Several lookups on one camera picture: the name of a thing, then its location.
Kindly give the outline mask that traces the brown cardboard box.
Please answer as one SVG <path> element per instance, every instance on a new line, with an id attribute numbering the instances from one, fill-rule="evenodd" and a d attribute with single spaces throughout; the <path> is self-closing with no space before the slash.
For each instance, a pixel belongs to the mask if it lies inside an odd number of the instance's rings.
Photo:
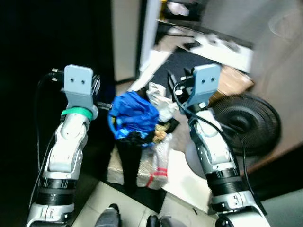
<path id="1" fill-rule="evenodd" d="M 218 82 L 218 89 L 210 98 L 211 102 L 223 96 L 243 93 L 255 84 L 247 74 L 227 65 L 221 67 Z"/>

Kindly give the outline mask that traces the grey cabinet with arc mark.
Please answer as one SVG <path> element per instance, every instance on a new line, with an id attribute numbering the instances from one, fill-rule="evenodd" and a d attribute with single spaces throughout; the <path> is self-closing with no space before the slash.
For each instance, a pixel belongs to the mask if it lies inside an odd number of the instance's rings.
<path id="1" fill-rule="evenodd" d="M 281 138 L 256 162 L 273 162 L 303 141 L 303 0 L 210 0 L 203 26 L 253 45 L 252 93 L 278 112 Z"/>

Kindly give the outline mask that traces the white door frame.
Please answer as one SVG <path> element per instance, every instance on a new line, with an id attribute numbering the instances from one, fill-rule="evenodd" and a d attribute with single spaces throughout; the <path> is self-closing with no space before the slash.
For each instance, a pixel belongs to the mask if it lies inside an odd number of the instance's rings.
<path id="1" fill-rule="evenodd" d="M 138 58 L 136 77 L 142 76 L 150 64 L 150 54 L 154 47 L 162 0 L 141 0 L 139 11 Z"/>

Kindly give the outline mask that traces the silver foil package red tape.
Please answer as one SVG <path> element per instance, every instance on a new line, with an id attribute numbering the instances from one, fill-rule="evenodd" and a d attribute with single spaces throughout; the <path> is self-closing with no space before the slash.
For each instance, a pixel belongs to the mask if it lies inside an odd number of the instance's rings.
<path id="1" fill-rule="evenodd" d="M 171 140 L 169 133 L 162 142 L 143 149 L 136 178 L 138 187 L 160 190 L 167 184 Z"/>

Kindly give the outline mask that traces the plain blue shirt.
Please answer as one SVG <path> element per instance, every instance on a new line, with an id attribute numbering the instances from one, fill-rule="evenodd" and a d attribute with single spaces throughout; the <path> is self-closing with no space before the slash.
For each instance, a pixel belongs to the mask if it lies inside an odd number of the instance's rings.
<path id="1" fill-rule="evenodd" d="M 156 127 L 159 119 L 158 110 L 136 91 L 115 97 L 107 117 L 108 125 L 115 124 L 133 130 Z"/>

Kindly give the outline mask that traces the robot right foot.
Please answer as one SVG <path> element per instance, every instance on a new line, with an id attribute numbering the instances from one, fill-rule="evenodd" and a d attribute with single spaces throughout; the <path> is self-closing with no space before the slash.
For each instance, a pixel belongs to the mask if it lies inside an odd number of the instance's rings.
<path id="1" fill-rule="evenodd" d="M 147 218 L 145 227 L 178 227 L 178 225 L 173 221 L 173 218 L 169 215 L 150 215 Z"/>

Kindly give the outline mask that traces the black floor mat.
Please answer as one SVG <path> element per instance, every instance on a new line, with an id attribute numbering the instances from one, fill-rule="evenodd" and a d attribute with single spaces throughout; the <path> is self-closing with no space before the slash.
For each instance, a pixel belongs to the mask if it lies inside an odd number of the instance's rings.
<path id="1" fill-rule="evenodd" d="M 184 48 L 176 47 L 165 62 L 153 73 L 153 78 L 150 82 L 162 85 L 165 90 L 165 97 L 170 97 L 168 73 L 172 73 L 175 78 L 185 76 L 185 69 L 191 70 L 193 67 L 205 65 L 208 63 L 221 63 L 213 61 L 212 59 L 204 58 L 198 54 L 188 52 Z"/>

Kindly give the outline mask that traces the black floor fan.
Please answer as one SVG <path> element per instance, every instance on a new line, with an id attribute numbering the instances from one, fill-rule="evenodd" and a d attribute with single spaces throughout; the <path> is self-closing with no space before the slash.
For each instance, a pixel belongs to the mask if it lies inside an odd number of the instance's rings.
<path id="1" fill-rule="evenodd" d="M 223 96 L 208 107 L 186 108 L 185 113 L 193 141 L 186 150 L 186 161 L 202 178 L 227 169 L 240 172 L 238 157 L 267 154 L 281 136 L 275 108 L 249 94 Z"/>

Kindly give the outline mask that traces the white paper sheet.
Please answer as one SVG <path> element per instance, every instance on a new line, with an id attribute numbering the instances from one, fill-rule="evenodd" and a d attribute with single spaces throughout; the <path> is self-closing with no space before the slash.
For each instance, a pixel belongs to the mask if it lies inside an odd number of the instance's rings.
<path id="1" fill-rule="evenodd" d="M 170 150 L 168 182 L 163 189 L 195 208 L 208 213 L 211 191 L 206 180 L 196 175 L 188 166 L 181 151 Z"/>

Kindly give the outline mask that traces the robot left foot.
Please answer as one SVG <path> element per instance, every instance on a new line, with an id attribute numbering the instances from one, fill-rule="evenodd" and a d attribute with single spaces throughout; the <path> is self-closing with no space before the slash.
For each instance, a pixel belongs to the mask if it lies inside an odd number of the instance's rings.
<path id="1" fill-rule="evenodd" d="M 109 207 L 99 215 L 94 227 L 123 227 L 118 205 L 115 203 L 110 204 Z"/>

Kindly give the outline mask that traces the large black hanging garment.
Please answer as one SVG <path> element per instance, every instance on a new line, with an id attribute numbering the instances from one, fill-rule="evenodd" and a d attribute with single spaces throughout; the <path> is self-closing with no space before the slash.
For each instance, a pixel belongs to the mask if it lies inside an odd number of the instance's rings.
<path id="1" fill-rule="evenodd" d="M 142 154 L 141 145 L 134 139 L 122 138 L 116 141 L 116 146 L 123 167 L 124 190 L 126 194 L 134 194 Z"/>

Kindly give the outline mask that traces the small black garment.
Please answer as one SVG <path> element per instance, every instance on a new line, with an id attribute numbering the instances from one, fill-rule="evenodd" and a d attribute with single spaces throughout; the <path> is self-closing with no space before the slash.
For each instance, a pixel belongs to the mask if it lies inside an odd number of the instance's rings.
<path id="1" fill-rule="evenodd" d="M 167 122 L 165 122 L 162 126 L 164 127 L 164 131 L 166 133 L 173 133 L 175 129 L 179 126 L 180 121 L 178 121 L 175 118 L 169 119 Z"/>

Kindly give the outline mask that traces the blue triangle patterned jersey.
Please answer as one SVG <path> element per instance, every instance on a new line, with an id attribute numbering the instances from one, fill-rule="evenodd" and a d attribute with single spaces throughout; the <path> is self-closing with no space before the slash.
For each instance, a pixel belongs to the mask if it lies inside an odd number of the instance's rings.
<path id="1" fill-rule="evenodd" d="M 150 136 L 153 138 L 155 127 L 145 129 L 145 130 L 133 130 L 127 128 L 121 128 L 115 124 L 109 125 L 110 131 L 113 134 L 114 139 L 125 139 L 128 137 L 135 139 L 148 139 Z"/>

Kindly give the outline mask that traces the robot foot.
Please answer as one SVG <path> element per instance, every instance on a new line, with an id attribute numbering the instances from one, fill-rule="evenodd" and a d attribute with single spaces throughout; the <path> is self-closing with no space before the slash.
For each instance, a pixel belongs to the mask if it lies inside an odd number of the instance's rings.
<path id="1" fill-rule="evenodd" d="M 110 204 L 109 207 L 99 215 L 94 227 L 123 227 L 118 205 L 115 203 Z"/>
<path id="2" fill-rule="evenodd" d="M 147 218 L 145 227 L 178 227 L 178 225 L 173 221 L 173 218 L 169 215 L 150 215 Z"/>

